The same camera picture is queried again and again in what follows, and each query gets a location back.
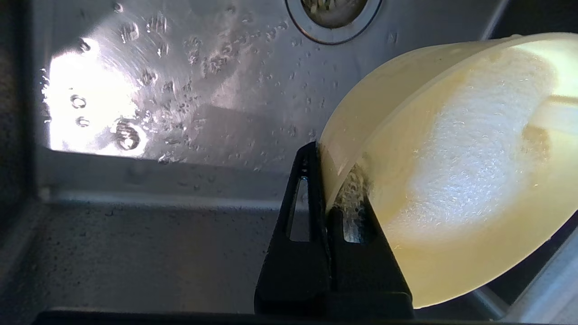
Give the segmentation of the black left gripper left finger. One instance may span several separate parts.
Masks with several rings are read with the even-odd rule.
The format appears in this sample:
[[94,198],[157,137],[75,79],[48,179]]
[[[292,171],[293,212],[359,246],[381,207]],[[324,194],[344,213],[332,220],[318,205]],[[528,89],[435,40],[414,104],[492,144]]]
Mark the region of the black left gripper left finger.
[[[290,238],[290,234],[298,189],[303,180],[307,182],[308,191],[309,241],[297,242]],[[297,151],[293,161],[256,284],[254,311],[261,315],[323,315],[331,277],[320,154],[317,142],[310,142]]]

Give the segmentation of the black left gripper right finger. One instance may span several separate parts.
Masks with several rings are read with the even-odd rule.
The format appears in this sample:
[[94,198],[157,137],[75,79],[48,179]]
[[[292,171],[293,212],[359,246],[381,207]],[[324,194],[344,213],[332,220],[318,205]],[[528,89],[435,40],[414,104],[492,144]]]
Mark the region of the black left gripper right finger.
[[412,319],[412,294],[369,201],[370,181],[355,165],[328,214],[331,292],[339,319]]

